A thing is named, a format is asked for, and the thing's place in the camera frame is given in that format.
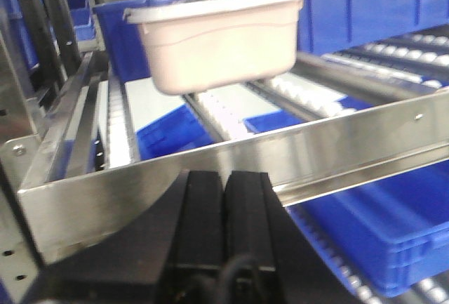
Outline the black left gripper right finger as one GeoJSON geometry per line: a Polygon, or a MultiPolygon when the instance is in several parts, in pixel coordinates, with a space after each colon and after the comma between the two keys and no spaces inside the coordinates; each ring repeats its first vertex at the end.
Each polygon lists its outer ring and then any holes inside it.
{"type": "Polygon", "coordinates": [[[267,173],[234,171],[224,191],[227,303],[353,303],[284,209],[267,173]]]}

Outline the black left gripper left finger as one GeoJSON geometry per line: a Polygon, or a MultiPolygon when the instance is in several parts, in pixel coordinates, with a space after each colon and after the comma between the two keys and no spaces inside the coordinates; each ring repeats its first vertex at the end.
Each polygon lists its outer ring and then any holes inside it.
{"type": "Polygon", "coordinates": [[[50,264],[26,303],[212,303],[224,261],[222,183],[184,171],[100,243],[50,264]]]}

